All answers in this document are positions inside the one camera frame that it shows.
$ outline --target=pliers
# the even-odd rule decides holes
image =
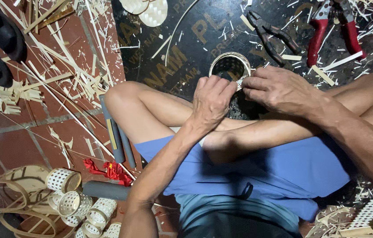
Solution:
[[[284,59],[275,51],[274,45],[268,40],[268,33],[282,39],[284,43],[290,48],[290,50],[295,54],[301,52],[300,47],[297,43],[288,35],[285,31],[280,30],[272,26],[270,23],[263,20],[263,18],[258,15],[255,11],[249,11],[247,14],[247,19],[255,27],[257,35],[261,38],[263,42],[264,49],[268,52],[270,57],[276,61],[280,67],[285,66]]]
[[[307,66],[311,67],[316,64],[318,52],[322,44],[323,35],[332,14],[338,17],[342,24],[341,30],[344,35],[345,45],[350,54],[358,53],[361,50],[357,40],[357,29],[355,27],[354,17],[352,15],[351,4],[348,0],[326,0],[311,18],[310,24],[316,29],[313,38],[310,40],[307,54]],[[361,60],[366,58],[366,53],[357,58]]]

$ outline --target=red handle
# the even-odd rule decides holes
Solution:
[[[350,54],[358,53],[361,50],[360,45],[357,40],[357,29],[355,27],[355,22],[349,22],[341,26],[342,34],[344,35],[345,45],[347,46],[348,52]],[[358,57],[357,60],[366,58],[367,54],[363,51],[363,55]]]
[[[310,40],[310,44],[308,45],[308,53],[307,53],[307,66],[312,67],[316,64],[317,58],[319,55],[317,52],[320,49],[321,42],[323,39],[324,32],[327,27],[328,19],[321,19],[321,20],[315,20],[312,19],[310,21],[310,25],[316,29],[316,32],[313,35],[313,38]]]

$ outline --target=red-handled shears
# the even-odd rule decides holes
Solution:
[[[352,15],[351,4],[348,0],[326,0],[311,18],[310,24],[316,29],[313,38],[310,40],[307,53],[307,66],[312,67],[316,64],[319,57],[318,52],[321,47],[324,32],[329,21],[329,16],[335,15],[342,24],[341,30],[350,54],[358,53],[361,50],[357,40],[357,29],[355,27],[354,17]],[[357,58],[361,60],[366,58],[366,53]]]

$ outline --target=blue shorts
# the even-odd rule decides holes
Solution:
[[[135,144],[147,162],[173,136]],[[302,219],[313,221],[317,204],[344,186],[354,167],[345,152],[326,134],[262,149],[237,162],[213,164],[196,144],[164,190],[170,194],[247,196],[284,206]]]

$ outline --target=black plywood board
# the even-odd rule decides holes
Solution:
[[[287,7],[288,1],[254,0],[252,6],[245,8],[244,13],[240,4],[245,6],[246,0],[200,0],[186,14],[173,36],[169,51],[172,60],[169,61],[167,67],[162,56],[166,54],[168,44],[155,58],[151,59],[158,48],[172,34],[180,17],[192,2],[193,0],[168,1],[167,19],[161,26],[152,28],[144,25],[137,15],[126,12],[118,0],[112,0],[120,46],[137,46],[140,42],[140,48],[119,49],[122,53],[126,80],[141,82],[157,90],[191,101],[198,79],[208,76],[211,63],[222,53],[239,52],[247,57],[252,68],[261,67],[267,62],[270,62],[270,65],[277,66],[264,48],[256,47],[256,44],[250,43],[250,41],[261,43],[261,40],[258,36],[255,36],[255,31],[252,32],[243,23],[240,16],[242,14],[246,15],[249,10],[254,10],[266,21],[279,28],[284,27],[291,17],[301,12],[294,21],[284,28],[303,50],[299,54],[302,56],[301,63],[291,67],[290,65],[296,63],[296,61],[288,61],[289,67],[293,68],[295,73],[303,76],[311,84],[318,84],[321,81],[320,78],[316,78],[314,72],[308,75],[309,68],[306,67],[308,43],[314,34],[314,29],[307,24],[307,19],[311,7],[313,7],[312,12],[314,13],[319,4],[317,1],[310,0],[300,0],[290,7]],[[368,22],[362,17],[357,17],[357,25],[360,27],[358,30],[368,30],[367,24]],[[325,36],[333,25],[334,22],[331,19]],[[229,31],[226,34],[226,40],[224,37],[220,37],[225,27],[225,31]],[[247,31],[254,35],[248,35],[241,31]],[[270,41],[279,53],[286,46],[276,37],[271,38]],[[369,54],[373,52],[373,35],[363,37],[360,42],[362,42],[363,50]],[[334,26],[332,33],[321,49],[320,62],[323,64],[318,66],[325,67],[335,59],[339,61],[350,56],[347,50],[337,51],[337,49],[346,49],[339,24]],[[286,47],[284,53],[293,55],[288,47]],[[366,62],[368,64],[365,68],[354,69],[359,66],[354,61],[338,66],[332,69],[337,70],[337,72],[331,73],[330,77],[334,81],[338,79],[339,85],[347,84],[364,69],[371,68],[369,72],[373,72],[373,55],[369,55],[368,59],[362,62],[362,66]],[[328,84],[322,84],[319,88],[326,90],[331,87]]]

